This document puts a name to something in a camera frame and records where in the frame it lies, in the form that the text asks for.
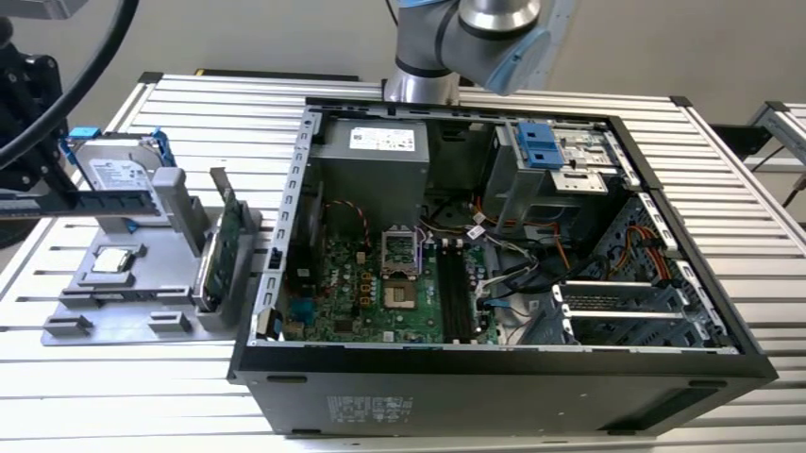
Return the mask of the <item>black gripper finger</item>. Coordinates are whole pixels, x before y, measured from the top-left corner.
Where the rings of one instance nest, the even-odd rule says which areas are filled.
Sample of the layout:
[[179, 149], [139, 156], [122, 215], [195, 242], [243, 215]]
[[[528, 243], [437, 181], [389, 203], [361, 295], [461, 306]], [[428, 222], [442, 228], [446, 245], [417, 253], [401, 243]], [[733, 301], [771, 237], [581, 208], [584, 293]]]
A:
[[35, 203], [39, 212], [70, 212], [78, 209], [78, 188], [62, 166], [58, 140], [46, 138], [34, 148], [34, 169], [45, 188]]

